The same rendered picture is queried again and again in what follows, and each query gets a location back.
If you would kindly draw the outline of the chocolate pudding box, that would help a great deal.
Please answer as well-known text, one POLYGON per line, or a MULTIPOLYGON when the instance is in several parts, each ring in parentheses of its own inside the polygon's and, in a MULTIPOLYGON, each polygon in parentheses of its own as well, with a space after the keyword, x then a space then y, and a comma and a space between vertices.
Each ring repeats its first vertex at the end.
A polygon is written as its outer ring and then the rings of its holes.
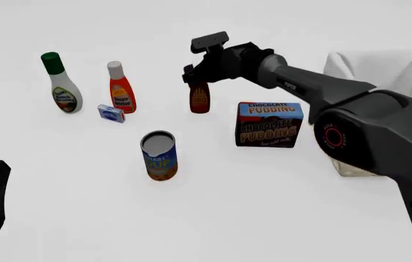
POLYGON ((293 148, 303 120, 298 103, 240 102, 234 132, 236 146, 293 148))

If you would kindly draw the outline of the white ranch dressing bottle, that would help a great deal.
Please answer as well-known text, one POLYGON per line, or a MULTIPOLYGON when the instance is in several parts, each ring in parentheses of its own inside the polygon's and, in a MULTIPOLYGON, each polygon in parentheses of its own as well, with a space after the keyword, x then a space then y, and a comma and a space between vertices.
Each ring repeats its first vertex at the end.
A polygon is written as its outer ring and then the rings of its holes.
POLYGON ((83 106, 82 94, 69 78, 59 54, 44 53, 41 61, 50 77, 52 99, 56 106, 67 114, 80 111, 83 106))

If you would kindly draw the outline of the red ketchup bottle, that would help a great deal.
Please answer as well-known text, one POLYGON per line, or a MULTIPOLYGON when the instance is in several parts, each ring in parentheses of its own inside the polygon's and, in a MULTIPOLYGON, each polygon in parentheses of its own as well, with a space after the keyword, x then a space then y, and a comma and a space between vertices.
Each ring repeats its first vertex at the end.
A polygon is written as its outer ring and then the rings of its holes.
POLYGON ((125 114, 136 111, 136 100, 132 87, 124 75, 122 63, 113 60, 107 64, 110 76, 109 89, 114 108, 121 109, 125 114))

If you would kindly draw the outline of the white basket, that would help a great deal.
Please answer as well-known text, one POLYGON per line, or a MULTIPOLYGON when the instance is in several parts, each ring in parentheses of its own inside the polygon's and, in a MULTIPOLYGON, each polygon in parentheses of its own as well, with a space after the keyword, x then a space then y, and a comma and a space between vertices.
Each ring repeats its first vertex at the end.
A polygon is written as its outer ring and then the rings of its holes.
POLYGON ((330 52, 323 73, 412 98, 412 49, 330 52))

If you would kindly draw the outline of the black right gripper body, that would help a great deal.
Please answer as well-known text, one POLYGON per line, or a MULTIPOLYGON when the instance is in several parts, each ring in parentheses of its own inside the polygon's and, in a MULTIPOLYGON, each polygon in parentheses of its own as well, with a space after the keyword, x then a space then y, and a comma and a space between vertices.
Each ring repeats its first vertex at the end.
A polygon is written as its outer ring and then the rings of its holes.
POLYGON ((222 52, 194 52, 195 58, 202 55, 202 60, 190 71, 190 82, 219 82, 236 79, 236 55, 231 50, 222 52))

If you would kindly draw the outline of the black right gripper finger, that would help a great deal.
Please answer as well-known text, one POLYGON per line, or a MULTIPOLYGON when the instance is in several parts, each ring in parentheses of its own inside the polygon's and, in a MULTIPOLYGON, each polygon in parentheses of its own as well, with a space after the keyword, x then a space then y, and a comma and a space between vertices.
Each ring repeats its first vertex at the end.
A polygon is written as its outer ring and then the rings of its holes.
POLYGON ((194 66, 192 64, 186 65, 183 67, 183 75, 182 75, 182 80, 186 84, 191 83, 191 72, 193 71, 194 66))

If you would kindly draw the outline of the brown bbq sauce bottle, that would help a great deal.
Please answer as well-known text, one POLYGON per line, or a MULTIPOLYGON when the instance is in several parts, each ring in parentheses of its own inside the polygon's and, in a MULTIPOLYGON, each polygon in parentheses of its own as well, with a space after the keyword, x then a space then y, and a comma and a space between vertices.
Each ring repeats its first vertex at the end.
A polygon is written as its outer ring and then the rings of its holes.
POLYGON ((210 90, 207 82, 190 84, 189 105, 192 113, 205 114, 210 110, 210 90))

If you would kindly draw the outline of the small blue white box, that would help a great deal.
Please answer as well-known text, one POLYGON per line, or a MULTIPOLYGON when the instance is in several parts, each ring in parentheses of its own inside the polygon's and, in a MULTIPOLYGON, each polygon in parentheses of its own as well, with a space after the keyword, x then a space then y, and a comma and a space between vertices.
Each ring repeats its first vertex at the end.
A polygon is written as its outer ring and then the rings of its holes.
POLYGON ((103 119, 111 120, 113 122, 118 123, 125 122, 124 112, 120 108, 114 108, 111 106, 100 104, 98 106, 98 112, 100 114, 100 117, 102 117, 103 119))

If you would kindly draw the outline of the blue alphabet soup can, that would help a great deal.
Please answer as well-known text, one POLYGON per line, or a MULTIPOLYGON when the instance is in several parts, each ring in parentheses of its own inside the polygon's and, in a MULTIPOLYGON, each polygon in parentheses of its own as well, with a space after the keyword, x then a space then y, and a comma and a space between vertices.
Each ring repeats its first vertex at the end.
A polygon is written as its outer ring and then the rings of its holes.
POLYGON ((175 137, 170 132, 156 130, 148 133, 141 139, 140 149, 150 178, 164 181, 175 176, 178 158, 175 137))

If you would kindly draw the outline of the flat plate on black stalk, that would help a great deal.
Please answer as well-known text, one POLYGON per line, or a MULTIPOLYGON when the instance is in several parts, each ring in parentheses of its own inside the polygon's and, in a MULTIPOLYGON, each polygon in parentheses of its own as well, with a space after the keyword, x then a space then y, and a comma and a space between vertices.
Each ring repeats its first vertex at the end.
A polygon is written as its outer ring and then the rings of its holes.
POLYGON ((193 54, 220 52, 228 40, 229 36, 225 31, 200 36, 191 40, 190 50, 193 54))

